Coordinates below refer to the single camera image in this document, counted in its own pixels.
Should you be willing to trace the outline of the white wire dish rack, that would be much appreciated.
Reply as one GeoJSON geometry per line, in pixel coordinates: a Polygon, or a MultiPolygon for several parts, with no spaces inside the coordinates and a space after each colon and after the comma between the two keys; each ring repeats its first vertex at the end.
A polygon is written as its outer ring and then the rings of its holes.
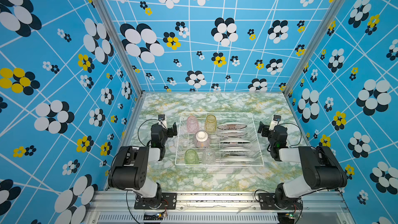
{"type": "Polygon", "coordinates": [[[261,146],[257,137],[257,129],[251,113],[208,113],[208,112],[183,112],[180,115],[178,140],[176,143],[176,157],[175,164],[180,167],[204,167],[204,168],[221,168],[221,167],[260,167],[264,165],[262,158],[261,146]],[[226,130],[217,129],[214,133],[208,133],[211,141],[210,148],[216,153],[216,163],[214,165],[202,164],[202,153],[206,149],[196,148],[193,143],[193,137],[196,134],[187,132],[187,119],[189,116],[195,116],[199,121],[200,131],[205,131],[204,124],[207,115],[215,115],[217,118],[217,126],[223,123],[244,123],[247,125],[246,128],[238,131],[245,131],[248,134],[241,138],[222,138],[216,134],[226,130]],[[245,139],[251,141],[251,145],[248,148],[251,152],[220,152],[219,150],[226,147],[242,147],[242,146],[224,146],[220,145],[219,142],[225,139],[245,139]],[[184,155],[188,149],[194,149],[200,159],[198,165],[186,165],[184,162],[184,155]],[[254,162],[223,162],[221,158],[226,156],[246,156],[255,159],[254,162]]]}

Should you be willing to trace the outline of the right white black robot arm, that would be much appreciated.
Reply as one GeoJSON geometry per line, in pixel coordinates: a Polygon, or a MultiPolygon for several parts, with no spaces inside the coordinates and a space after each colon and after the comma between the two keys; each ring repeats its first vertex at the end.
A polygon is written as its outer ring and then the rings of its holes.
{"type": "Polygon", "coordinates": [[[286,208],[319,189],[343,188],[347,185],[346,172],[327,146],[287,146],[287,128],[282,125],[259,123],[258,133],[268,139],[267,151],[278,162],[299,163],[302,175],[278,184],[274,193],[275,205],[286,208]]]}

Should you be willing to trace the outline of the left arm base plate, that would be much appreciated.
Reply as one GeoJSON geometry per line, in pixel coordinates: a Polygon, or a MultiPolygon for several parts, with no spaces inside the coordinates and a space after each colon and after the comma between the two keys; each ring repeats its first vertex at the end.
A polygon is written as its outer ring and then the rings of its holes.
{"type": "Polygon", "coordinates": [[[157,195],[154,198],[143,198],[139,195],[136,196],[134,209],[143,210],[165,210],[176,209],[177,193],[166,192],[157,195]]]}

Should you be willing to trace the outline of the green rimmed white plate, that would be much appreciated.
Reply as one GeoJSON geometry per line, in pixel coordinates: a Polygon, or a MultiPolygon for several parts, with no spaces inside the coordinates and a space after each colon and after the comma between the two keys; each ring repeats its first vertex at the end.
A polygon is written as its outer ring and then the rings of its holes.
{"type": "Polygon", "coordinates": [[[248,133],[245,131],[230,130],[230,131],[219,132],[216,135],[222,138],[241,138],[246,136],[247,134],[248,133]]]}

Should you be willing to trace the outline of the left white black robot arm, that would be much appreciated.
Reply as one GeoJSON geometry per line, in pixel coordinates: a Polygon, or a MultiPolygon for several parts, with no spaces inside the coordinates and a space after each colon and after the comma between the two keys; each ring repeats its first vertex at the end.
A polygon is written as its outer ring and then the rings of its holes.
{"type": "Polygon", "coordinates": [[[177,135],[177,125],[166,128],[164,122],[151,126],[149,146],[122,146],[111,163],[108,186],[136,194],[136,209],[155,209],[166,202],[159,183],[147,178],[149,162],[162,161],[168,138],[177,135]]]}

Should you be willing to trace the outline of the dark rimmed white plate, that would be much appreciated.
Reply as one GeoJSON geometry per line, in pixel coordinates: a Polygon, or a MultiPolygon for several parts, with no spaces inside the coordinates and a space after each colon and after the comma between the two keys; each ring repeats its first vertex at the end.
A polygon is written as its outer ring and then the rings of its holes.
{"type": "Polygon", "coordinates": [[[251,141],[245,139],[225,139],[219,142],[220,145],[224,146],[242,146],[249,147],[251,145],[251,141]]]}

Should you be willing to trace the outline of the orange sunburst plate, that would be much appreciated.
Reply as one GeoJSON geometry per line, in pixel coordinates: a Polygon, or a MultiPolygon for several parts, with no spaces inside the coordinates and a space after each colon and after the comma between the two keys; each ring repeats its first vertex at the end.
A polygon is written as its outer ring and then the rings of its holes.
{"type": "Polygon", "coordinates": [[[220,130],[242,130],[246,128],[247,125],[244,123],[223,123],[217,126],[220,130]]]}

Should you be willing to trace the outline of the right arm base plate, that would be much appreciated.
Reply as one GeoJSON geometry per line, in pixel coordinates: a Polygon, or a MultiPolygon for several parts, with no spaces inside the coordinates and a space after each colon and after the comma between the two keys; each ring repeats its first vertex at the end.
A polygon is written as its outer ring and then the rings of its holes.
{"type": "Polygon", "coordinates": [[[261,210],[302,210],[303,203],[300,199],[289,199],[275,196],[272,193],[258,193],[257,200],[260,203],[261,210]]]}

